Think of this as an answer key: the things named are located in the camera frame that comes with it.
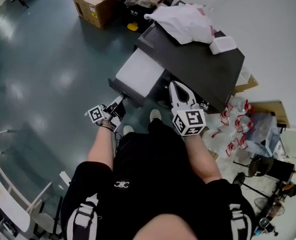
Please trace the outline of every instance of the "concrete floor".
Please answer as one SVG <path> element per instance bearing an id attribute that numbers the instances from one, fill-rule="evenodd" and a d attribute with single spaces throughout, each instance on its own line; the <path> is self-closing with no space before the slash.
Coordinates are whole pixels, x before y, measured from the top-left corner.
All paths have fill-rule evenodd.
<path id="1" fill-rule="evenodd" d="M 133 52 L 139 34 L 116 20 L 99 30 L 80 19 L 72 0 L 7 0 L 0 8 L 0 165 L 32 201 L 61 171 L 72 176 L 86 159 L 97 126 L 85 112 L 109 104 L 108 85 Z M 145 131 L 145 109 L 126 104 L 125 122 Z"/>

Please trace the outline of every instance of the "shoe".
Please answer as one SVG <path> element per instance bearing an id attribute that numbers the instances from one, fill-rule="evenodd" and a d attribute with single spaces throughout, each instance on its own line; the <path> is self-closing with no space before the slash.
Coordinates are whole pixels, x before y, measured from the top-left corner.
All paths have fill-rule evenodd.
<path id="1" fill-rule="evenodd" d="M 124 128 L 123 128 L 123 136 L 127 135 L 128 133 L 133 133 L 134 132 L 134 129 L 130 126 L 130 125 L 126 125 Z"/>
<path id="2" fill-rule="evenodd" d="M 150 113 L 150 122 L 152 122 L 153 119 L 160 119 L 161 120 L 161 113 L 157 109 L 153 109 Z"/>

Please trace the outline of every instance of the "person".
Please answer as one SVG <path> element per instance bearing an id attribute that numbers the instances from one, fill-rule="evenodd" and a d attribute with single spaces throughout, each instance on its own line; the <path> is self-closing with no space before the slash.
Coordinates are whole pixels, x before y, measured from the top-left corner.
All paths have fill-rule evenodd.
<path id="1" fill-rule="evenodd" d="M 238 185 L 222 179 L 199 135 L 182 139 L 162 123 L 156 109 L 150 114 L 148 134 L 124 135 L 115 158 L 111 134 L 109 123 L 103 120 L 88 161 L 75 171 L 61 209 L 65 239 L 68 221 L 76 221 L 73 212 L 95 194 L 95 235 L 81 237 L 73 229 L 69 239 L 252 237 L 253 208 Z"/>

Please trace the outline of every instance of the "cardboard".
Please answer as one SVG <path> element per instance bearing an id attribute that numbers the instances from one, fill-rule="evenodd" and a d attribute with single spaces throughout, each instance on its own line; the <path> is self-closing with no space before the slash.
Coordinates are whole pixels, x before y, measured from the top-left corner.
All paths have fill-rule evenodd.
<path id="1" fill-rule="evenodd" d="M 117 13 L 118 0 L 73 0 L 73 2 L 80 17 L 102 30 Z"/>
<path id="2" fill-rule="evenodd" d="M 251 75 L 247 84 L 238 85 L 235 87 L 235 90 L 236 90 L 236 93 L 241 93 L 241 92 L 244 92 L 245 90 L 256 87 L 258 85 L 259 85 L 258 81 L 253 77 L 253 75 Z"/>
<path id="3" fill-rule="evenodd" d="M 287 128 L 290 128 L 288 116 L 281 101 L 251 102 L 251 105 L 254 106 L 255 113 L 274 112 L 278 123 L 286 124 Z"/>

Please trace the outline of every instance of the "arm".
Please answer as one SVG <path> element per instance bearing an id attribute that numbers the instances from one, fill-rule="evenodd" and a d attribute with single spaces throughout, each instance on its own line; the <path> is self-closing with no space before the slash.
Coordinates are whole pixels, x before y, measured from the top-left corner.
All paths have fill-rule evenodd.
<path id="1" fill-rule="evenodd" d="M 205 184 L 222 179 L 217 163 L 210 155 L 200 135 L 186 137 L 185 145 L 193 171 Z"/>
<path id="2" fill-rule="evenodd" d="M 109 127 L 109 122 L 102 120 L 104 126 Z M 112 131 L 99 127 L 97 137 L 88 154 L 88 162 L 100 162 L 108 165 L 113 170 L 113 145 Z"/>

